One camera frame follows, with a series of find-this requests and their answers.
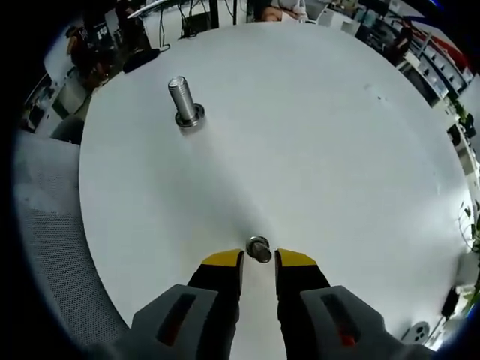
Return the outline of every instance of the chair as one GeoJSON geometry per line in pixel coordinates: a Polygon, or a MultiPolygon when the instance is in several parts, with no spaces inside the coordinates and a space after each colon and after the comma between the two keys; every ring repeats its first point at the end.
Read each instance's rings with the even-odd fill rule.
{"type": "Polygon", "coordinates": [[[79,116],[69,115],[57,126],[51,137],[66,143],[80,145],[84,125],[85,122],[79,116]]]}
{"type": "Polygon", "coordinates": [[[26,256],[49,305],[80,346],[128,330],[95,269],[83,230],[80,147],[21,132],[13,198],[26,256]]]}

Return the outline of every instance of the threaded bolt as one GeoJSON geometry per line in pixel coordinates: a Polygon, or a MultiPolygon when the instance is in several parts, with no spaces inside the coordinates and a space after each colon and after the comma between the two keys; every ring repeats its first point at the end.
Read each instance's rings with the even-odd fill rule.
{"type": "Polygon", "coordinates": [[[263,236],[252,236],[247,243],[247,254],[259,263],[267,263],[272,258],[269,241],[263,236]]]}
{"type": "Polygon", "coordinates": [[[177,107],[178,113],[184,122],[189,122],[195,118],[194,99],[190,93],[188,82],[183,76],[176,76],[168,83],[168,90],[172,95],[173,102],[177,107]]]}

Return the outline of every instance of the white tabletop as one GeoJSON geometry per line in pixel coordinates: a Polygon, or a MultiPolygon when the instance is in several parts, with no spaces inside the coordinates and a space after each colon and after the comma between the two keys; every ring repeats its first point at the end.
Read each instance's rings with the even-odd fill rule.
{"type": "MultiPolygon", "coordinates": [[[[305,24],[180,40],[93,96],[79,185],[88,244],[130,324],[201,260],[264,235],[316,259],[400,336],[433,320],[471,206],[436,113],[355,38],[305,24]],[[182,75],[207,126],[183,137],[167,89],[182,75]]],[[[246,259],[232,359],[285,358],[273,263],[246,259]]]]}

